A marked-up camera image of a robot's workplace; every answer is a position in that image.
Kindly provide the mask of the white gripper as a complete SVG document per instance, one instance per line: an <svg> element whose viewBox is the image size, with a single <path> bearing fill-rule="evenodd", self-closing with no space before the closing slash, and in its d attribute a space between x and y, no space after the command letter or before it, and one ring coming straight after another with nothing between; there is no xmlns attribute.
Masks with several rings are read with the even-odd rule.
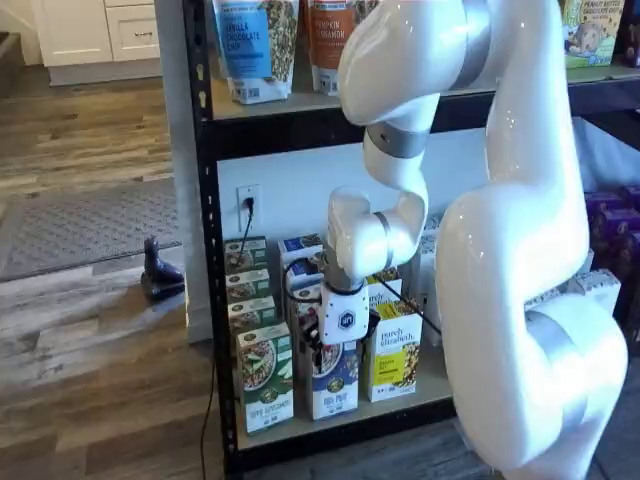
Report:
<svg viewBox="0 0 640 480"><path fill-rule="evenodd" d="M333 345L356 341L376 332L381 320L375 310L369 311L368 286L363 284L355 292L340 293L329 284L321 286L321 305L318 321L307 322L301 328L303 355L322 367L323 344Z"/></svg>

